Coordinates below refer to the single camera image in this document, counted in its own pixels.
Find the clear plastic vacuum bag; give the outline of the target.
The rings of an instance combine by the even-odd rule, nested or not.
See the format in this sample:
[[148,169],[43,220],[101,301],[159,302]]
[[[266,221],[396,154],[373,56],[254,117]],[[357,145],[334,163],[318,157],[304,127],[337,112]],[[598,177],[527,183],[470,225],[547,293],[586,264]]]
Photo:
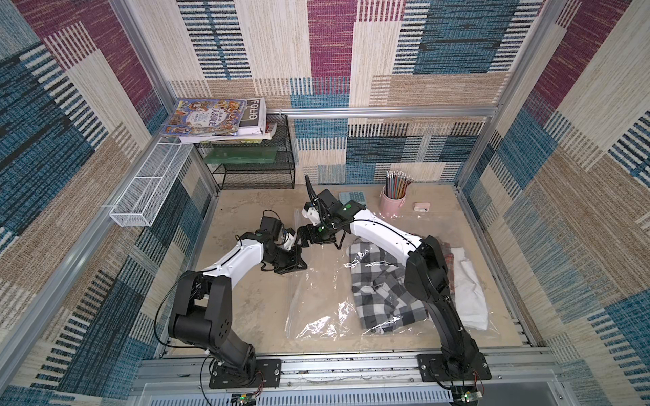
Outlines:
[[[497,343],[501,317],[467,250],[442,241],[450,297],[477,341]],[[284,334],[297,341],[436,336],[433,318],[404,286],[406,269],[386,250],[350,236],[340,249],[311,247],[294,275]]]

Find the black white checked shirt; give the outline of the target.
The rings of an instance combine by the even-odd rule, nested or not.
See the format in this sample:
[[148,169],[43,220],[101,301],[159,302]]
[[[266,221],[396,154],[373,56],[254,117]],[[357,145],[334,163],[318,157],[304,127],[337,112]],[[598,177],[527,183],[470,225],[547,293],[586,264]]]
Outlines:
[[351,291],[362,329],[395,333],[428,319],[423,302],[404,285],[406,269],[387,251],[357,238],[348,248]]

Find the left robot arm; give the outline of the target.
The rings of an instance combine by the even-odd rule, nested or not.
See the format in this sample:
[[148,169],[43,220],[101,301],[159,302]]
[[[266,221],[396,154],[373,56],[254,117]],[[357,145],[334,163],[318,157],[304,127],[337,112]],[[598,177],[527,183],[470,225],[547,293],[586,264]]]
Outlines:
[[233,289],[254,267],[283,275],[307,269],[301,257],[303,227],[285,228],[280,219],[262,217],[254,232],[237,236],[235,247],[213,265],[184,272],[177,285],[168,334],[208,352],[213,359],[211,388],[253,387],[262,380],[253,345],[235,333]]

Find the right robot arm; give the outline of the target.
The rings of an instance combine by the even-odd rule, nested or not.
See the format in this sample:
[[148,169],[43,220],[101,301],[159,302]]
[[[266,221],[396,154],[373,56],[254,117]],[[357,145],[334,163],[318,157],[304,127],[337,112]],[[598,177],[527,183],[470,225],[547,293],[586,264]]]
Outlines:
[[406,291],[424,304],[438,330],[441,353],[437,368],[444,381],[492,378],[485,355],[465,329],[451,297],[449,268],[442,245],[433,236],[418,237],[377,217],[357,201],[343,203],[329,189],[316,192],[305,177],[308,202],[303,216],[310,221],[297,230],[296,250],[312,245],[337,247],[337,234],[354,235],[392,255],[405,267]]

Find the red plaid shirt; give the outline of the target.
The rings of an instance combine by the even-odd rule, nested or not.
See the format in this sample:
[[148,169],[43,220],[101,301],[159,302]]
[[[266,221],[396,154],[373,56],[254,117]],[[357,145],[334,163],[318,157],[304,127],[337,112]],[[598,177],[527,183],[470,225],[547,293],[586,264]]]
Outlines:
[[454,294],[455,293],[455,282],[454,282],[454,254],[451,250],[451,246],[447,242],[442,242],[441,243],[441,248],[443,251],[443,256],[445,257],[445,264],[448,268],[447,271],[447,277],[449,281],[449,286],[450,286],[450,293]]

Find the white folded shirt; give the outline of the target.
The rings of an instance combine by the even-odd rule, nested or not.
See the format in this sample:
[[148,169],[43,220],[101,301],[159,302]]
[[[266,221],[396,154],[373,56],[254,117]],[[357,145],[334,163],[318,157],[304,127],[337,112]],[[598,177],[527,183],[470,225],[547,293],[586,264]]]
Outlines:
[[465,328],[489,329],[489,308],[480,278],[463,248],[452,248],[453,296],[455,308]]

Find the teal calculator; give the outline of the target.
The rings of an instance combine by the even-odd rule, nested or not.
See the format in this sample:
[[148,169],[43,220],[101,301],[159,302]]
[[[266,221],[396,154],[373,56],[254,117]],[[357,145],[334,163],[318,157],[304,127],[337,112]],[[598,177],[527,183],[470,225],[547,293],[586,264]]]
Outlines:
[[364,205],[364,206],[367,204],[365,194],[362,191],[359,191],[359,190],[340,192],[339,193],[339,200],[342,203],[347,203],[349,201],[356,201],[357,203],[359,203],[361,205]]

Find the pink pencil cup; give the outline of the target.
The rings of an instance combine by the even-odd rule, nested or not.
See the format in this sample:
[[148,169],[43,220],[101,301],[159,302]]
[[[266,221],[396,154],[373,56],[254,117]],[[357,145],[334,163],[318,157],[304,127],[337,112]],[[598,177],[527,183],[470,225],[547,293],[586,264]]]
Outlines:
[[387,195],[386,187],[383,187],[379,197],[379,213],[384,218],[394,218],[399,215],[399,211],[406,202],[406,198],[391,198]]

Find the coloured pencils bundle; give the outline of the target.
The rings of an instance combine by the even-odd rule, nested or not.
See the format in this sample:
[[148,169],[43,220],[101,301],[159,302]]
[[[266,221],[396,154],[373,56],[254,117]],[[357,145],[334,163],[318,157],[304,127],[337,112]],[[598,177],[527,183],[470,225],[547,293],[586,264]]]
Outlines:
[[413,181],[414,179],[403,171],[389,170],[385,176],[384,194],[389,199],[403,199]]

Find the pink eraser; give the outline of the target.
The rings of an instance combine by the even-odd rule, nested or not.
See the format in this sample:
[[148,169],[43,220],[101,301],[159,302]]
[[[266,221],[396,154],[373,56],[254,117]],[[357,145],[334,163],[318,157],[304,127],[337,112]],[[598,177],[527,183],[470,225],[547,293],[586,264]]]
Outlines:
[[414,212],[427,213],[430,211],[431,203],[427,201],[418,201],[413,204],[412,210]]

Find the green folder on shelf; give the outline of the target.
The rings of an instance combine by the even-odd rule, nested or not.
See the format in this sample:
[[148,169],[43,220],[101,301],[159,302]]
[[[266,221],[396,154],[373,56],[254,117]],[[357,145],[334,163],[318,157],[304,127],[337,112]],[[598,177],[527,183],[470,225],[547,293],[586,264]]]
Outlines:
[[273,147],[215,148],[204,157],[206,164],[266,164],[274,163],[278,151]]

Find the black white Folio book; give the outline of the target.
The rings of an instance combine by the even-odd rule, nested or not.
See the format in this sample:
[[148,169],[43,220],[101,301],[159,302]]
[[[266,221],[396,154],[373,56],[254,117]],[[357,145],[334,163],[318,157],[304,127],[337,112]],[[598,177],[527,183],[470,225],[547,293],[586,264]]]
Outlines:
[[246,107],[236,136],[264,135],[267,123],[267,104],[264,97],[246,100]]

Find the colourful picture book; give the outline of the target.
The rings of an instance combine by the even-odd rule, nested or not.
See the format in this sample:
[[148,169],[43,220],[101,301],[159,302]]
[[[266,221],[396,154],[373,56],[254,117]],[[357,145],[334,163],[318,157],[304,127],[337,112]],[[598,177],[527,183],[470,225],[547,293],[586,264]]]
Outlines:
[[246,106],[246,100],[182,98],[162,127],[162,134],[231,135],[239,129]]

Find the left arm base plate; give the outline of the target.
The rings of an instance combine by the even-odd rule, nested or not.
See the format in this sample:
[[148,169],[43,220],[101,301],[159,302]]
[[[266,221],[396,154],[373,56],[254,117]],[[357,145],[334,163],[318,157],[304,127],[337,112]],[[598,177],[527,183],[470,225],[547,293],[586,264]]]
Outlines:
[[277,388],[280,384],[281,359],[254,360],[252,365],[246,365],[243,370],[237,369],[224,361],[212,361],[209,368],[210,389],[236,388]]

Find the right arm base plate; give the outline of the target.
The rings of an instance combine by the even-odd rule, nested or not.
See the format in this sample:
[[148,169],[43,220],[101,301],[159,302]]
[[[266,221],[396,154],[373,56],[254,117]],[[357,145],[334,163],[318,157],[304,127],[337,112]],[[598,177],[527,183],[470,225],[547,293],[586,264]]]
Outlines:
[[473,382],[493,378],[483,353],[477,353],[468,364],[448,360],[443,354],[416,356],[423,382]]

